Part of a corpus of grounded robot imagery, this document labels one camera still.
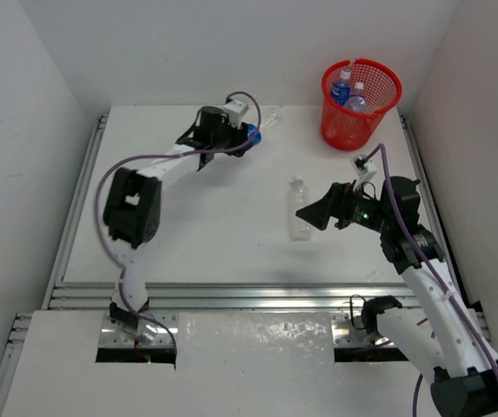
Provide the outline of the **clear plastic bottle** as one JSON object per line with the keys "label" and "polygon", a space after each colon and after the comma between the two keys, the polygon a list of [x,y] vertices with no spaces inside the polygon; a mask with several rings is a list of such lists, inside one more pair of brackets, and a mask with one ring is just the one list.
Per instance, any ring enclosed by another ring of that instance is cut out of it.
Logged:
{"label": "clear plastic bottle", "polygon": [[301,175],[294,175],[287,192],[287,223],[292,242],[308,242],[312,236],[311,225],[296,215],[309,205],[309,188]]}

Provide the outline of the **blue label bottle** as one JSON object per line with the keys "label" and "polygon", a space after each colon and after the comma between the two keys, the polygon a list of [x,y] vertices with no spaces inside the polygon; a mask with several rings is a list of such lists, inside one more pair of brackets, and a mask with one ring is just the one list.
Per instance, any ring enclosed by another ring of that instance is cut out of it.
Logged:
{"label": "blue label bottle", "polygon": [[356,82],[353,89],[351,90],[351,97],[360,96],[364,97],[364,83]]}
{"label": "blue label bottle", "polygon": [[339,70],[337,78],[332,82],[330,88],[330,97],[340,106],[344,106],[349,99],[351,93],[351,70],[348,67],[343,67]]}
{"label": "blue label bottle", "polygon": [[270,108],[265,110],[262,113],[260,126],[257,126],[256,122],[248,123],[249,146],[254,148],[264,139],[268,139],[282,122],[282,108]]}

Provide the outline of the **clear plastic bottle diagonal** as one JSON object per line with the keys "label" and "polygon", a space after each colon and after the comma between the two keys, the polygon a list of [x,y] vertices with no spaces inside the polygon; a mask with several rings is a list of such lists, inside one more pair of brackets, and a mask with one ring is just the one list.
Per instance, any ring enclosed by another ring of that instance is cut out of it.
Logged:
{"label": "clear plastic bottle diagonal", "polygon": [[358,114],[365,114],[367,102],[364,96],[350,96],[344,103],[343,108]]}

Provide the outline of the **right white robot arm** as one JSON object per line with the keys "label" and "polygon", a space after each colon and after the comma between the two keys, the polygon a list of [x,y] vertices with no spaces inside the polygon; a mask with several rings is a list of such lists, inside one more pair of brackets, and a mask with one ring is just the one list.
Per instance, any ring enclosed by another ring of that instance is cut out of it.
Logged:
{"label": "right white robot arm", "polygon": [[317,202],[296,216],[324,230],[362,226],[380,235],[382,252],[412,291],[430,325],[428,336],[392,295],[365,301],[362,332],[392,341],[428,383],[442,416],[498,413],[498,354],[473,323],[456,291],[445,255],[434,235],[419,223],[418,183],[391,176],[375,199],[354,183],[333,183]]}

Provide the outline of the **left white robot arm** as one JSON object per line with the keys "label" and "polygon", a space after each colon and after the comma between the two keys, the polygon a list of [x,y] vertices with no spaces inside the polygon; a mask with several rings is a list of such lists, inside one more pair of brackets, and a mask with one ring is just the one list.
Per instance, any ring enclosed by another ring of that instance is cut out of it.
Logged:
{"label": "left white robot arm", "polygon": [[149,322],[149,297],[140,270],[141,257],[160,226],[163,191],[203,169],[217,154],[241,157],[259,142],[259,128],[243,118],[247,103],[229,99],[222,106],[203,106],[194,122],[163,154],[147,154],[150,164],[130,169],[141,160],[130,156],[106,171],[93,203],[96,234],[110,261],[119,269],[110,318],[137,330]]}

